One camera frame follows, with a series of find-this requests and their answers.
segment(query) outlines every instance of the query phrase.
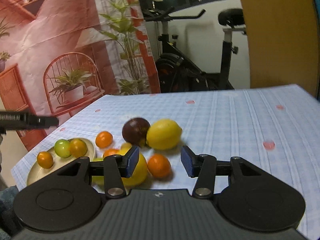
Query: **blue cloth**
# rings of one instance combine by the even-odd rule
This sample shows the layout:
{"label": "blue cloth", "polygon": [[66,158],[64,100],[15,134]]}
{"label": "blue cloth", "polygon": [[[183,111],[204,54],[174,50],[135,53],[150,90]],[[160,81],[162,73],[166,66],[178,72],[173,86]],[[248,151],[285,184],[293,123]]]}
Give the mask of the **blue cloth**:
{"label": "blue cloth", "polygon": [[13,200],[18,192],[16,186],[0,191],[0,240],[11,239],[22,229],[13,212]]}

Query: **white pot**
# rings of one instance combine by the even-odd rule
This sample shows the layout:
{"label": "white pot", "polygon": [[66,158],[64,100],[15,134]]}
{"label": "white pot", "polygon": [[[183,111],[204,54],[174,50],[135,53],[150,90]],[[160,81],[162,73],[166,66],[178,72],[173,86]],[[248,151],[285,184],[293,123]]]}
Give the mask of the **white pot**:
{"label": "white pot", "polygon": [[64,98],[65,101],[68,101],[70,103],[83,98],[83,86],[74,88],[73,90],[70,90],[68,92],[64,92]]}

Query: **green leaves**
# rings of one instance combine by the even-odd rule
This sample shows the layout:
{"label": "green leaves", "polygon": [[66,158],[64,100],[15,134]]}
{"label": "green leaves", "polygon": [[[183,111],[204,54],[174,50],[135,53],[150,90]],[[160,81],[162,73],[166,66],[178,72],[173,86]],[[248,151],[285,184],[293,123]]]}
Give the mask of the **green leaves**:
{"label": "green leaves", "polygon": [[112,16],[110,16],[108,14],[99,13],[99,15],[101,15],[102,17],[104,17],[104,18],[106,18],[106,19],[108,19],[108,20],[110,20],[110,21],[112,21],[114,23],[119,21],[119,19],[113,18]]}
{"label": "green leaves", "polygon": [[125,10],[129,7],[125,4],[117,4],[117,3],[114,3],[114,2],[110,2],[110,4],[116,8],[119,12],[121,12],[121,14],[123,14],[125,12]]}
{"label": "green leaves", "polygon": [[8,23],[4,24],[4,20],[6,17],[2,19],[0,22],[0,38],[4,36],[10,36],[10,33],[7,30],[13,28],[13,26],[8,27]]}
{"label": "green leaves", "polygon": [[7,51],[3,51],[0,53],[0,59],[7,61],[10,58],[10,54]]}
{"label": "green leaves", "polygon": [[82,68],[68,71],[67,69],[62,69],[64,75],[49,78],[54,79],[57,87],[49,91],[53,95],[57,95],[59,98],[64,92],[70,91],[74,88],[77,88],[81,85],[84,85],[89,78],[95,76],[95,74],[90,73],[89,71],[84,71]]}
{"label": "green leaves", "polygon": [[144,44],[143,41],[140,41],[140,40],[138,40],[138,39],[136,39],[136,38],[129,37],[129,39],[132,40],[132,41],[134,41],[134,42],[136,42],[136,43]]}
{"label": "green leaves", "polygon": [[120,59],[122,60],[128,60],[127,55],[125,53],[120,53]]}
{"label": "green leaves", "polygon": [[115,24],[109,24],[110,28],[113,29],[114,31],[118,32],[118,33],[124,33],[123,30],[120,29],[119,26],[115,25]]}
{"label": "green leaves", "polygon": [[146,81],[148,79],[145,77],[141,77],[138,80],[126,80],[126,79],[120,79],[120,82],[117,82],[120,87],[120,94],[123,95],[137,95],[140,92],[143,92],[146,88],[148,88],[148,85],[146,84]]}
{"label": "green leaves", "polygon": [[114,41],[118,40],[118,36],[114,35],[113,33],[107,31],[99,31],[101,34],[108,36],[109,38],[113,39]]}

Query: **wicker cabinet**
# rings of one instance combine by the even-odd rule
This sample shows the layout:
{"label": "wicker cabinet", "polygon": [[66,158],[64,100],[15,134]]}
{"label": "wicker cabinet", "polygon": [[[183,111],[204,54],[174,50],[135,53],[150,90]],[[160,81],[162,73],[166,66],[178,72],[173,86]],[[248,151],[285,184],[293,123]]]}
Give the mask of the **wicker cabinet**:
{"label": "wicker cabinet", "polygon": [[[35,113],[23,87],[18,64],[0,73],[0,96],[6,110]],[[28,151],[47,136],[43,129],[17,131],[17,134]]]}

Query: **bike seat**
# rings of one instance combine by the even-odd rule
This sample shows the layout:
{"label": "bike seat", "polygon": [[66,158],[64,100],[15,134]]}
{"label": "bike seat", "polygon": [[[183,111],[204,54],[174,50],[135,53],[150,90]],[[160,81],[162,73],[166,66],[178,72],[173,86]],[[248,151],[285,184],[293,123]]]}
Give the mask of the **bike seat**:
{"label": "bike seat", "polygon": [[220,25],[234,27],[244,25],[243,11],[241,8],[231,8],[223,10],[218,15]]}

